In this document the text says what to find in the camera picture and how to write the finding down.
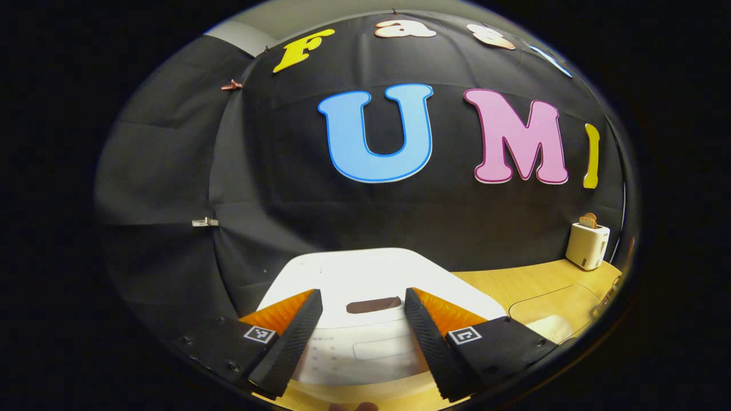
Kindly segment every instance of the blue letter u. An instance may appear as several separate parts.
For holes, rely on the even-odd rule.
[[[333,165],[343,176],[363,183],[403,180],[421,170],[431,156],[431,126],[426,99],[433,94],[425,84],[398,84],[386,89],[398,102],[404,126],[404,146],[395,153],[375,154],[368,149],[363,106],[371,101],[365,91],[336,94],[317,110],[327,119],[327,143]]]

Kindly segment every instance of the dark slot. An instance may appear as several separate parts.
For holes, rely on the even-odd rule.
[[[345,309],[350,314],[363,314],[366,312],[374,312],[374,311],[381,311],[383,309],[389,309],[389,308],[395,308],[401,305],[401,298],[396,297],[388,297],[388,298],[379,298],[377,300],[368,300],[368,301],[356,301],[354,303],[348,304]]]

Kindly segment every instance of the black fabric backdrop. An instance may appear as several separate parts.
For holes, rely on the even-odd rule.
[[[435,37],[376,37],[375,24],[393,18],[367,15],[312,29],[336,33],[276,74],[291,40],[252,60],[203,36],[130,99],[99,161],[96,206],[110,273],[154,333],[168,338],[197,318],[254,311],[287,261],[309,252],[403,247],[449,271],[533,265],[563,258],[570,225],[591,211],[611,229],[610,260],[624,206],[621,136],[610,124],[621,123],[577,70],[569,66],[568,78],[529,48],[550,52],[544,45],[508,31],[516,50],[489,48],[466,29],[473,20],[435,12],[398,17],[423,22]],[[243,90],[221,91],[230,78]],[[403,132],[384,90],[399,83],[433,87],[428,164],[392,183],[345,178],[330,160],[317,104],[368,91],[368,146],[390,153]],[[504,184],[477,181],[482,133],[475,107],[463,99],[469,88],[500,92],[524,123],[533,100],[556,107],[568,182],[544,184],[535,171],[527,181],[517,173]],[[596,189],[583,188],[585,123],[601,135]],[[515,169],[507,150],[506,158]],[[204,216],[220,227],[190,226]]]

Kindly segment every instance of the yellow letter f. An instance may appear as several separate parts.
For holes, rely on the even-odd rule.
[[[307,37],[303,37],[299,40],[295,40],[294,42],[289,43],[288,45],[285,45],[284,57],[281,58],[281,61],[279,62],[277,67],[274,67],[273,72],[280,72],[289,66],[293,66],[301,61],[305,61],[309,57],[309,54],[304,53],[304,50],[312,51],[318,48],[319,45],[322,44],[321,37],[330,36],[333,33],[335,33],[335,30],[327,29],[319,31],[315,34],[310,34]]]

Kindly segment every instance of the letter m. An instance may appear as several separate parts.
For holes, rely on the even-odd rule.
[[[540,150],[542,162],[536,171],[538,180],[546,184],[568,181],[555,107],[533,101],[526,126],[496,91],[473,88],[465,91],[464,99],[472,103],[480,115],[483,155],[482,164],[474,169],[478,181],[497,184],[511,179],[512,168],[505,161],[504,145],[510,150],[523,180],[531,177]]]

